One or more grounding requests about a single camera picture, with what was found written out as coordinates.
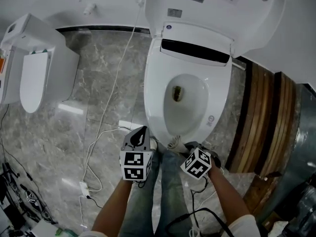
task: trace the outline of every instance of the forearm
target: forearm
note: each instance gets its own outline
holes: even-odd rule
[[[211,168],[208,176],[215,187],[228,225],[241,216],[250,214],[242,197],[224,177],[220,169]]]
[[[132,182],[120,180],[114,192],[98,214],[93,231],[104,233],[107,237],[117,237],[122,225]]]

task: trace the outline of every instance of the white wall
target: white wall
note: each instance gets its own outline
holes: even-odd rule
[[[89,2],[96,12],[85,16]],[[283,71],[296,82],[316,89],[316,0],[286,0],[283,18],[264,48],[245,57],[267,69]],[[135,0],[0,0],[0,38],[9,24],[27,12],[55,28],[82,25],[132,26],[137,14]],[[148,28],[142,12],[139,27]]]

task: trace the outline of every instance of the toilet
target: toilet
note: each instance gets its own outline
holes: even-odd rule
[[[285,0],[146,0],[144,102],[152,134],[203,142],[226,103],[232,57],[265,46]]]
[[[15,93],[8,97],[8,90],[0,92],[3,101],[13,102],[19,93],[25,111],[34,113],[45,102],[63,101],[70,97],[79,55],[66,47],[61,33],[26,14],[7,28],[1,48],[7,56],[4,71],[9,74],[3,77],[4,88],[14,88]]]

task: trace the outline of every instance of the white sleeve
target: white sleeve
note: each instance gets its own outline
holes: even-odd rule
[[[107,236],[104,235],[103,233],[89,231],[89,232],[82,233],[79,237],[107,237]]]
[[[255,217],[252,215],[244,215],[229,225],[234,237],[260,237],[259,229],[256,224]]]

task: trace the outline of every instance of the toilet bowl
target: toilet bowl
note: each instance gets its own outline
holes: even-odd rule
[[[265,46],[285,0],[146,0],[150,25],[146,116],[165,146],[203,142],[223,112],[232,57]]]
[[[66,47],[61,33],[26,14],[7,28],[1,45],[22,50],[13,55],[18,61],[14,69],[21,71],[15,73],[20,76],[15,81],[20,82],[19,97],[26,112],[37,111],[44,102],[70,97],[79,55]]]

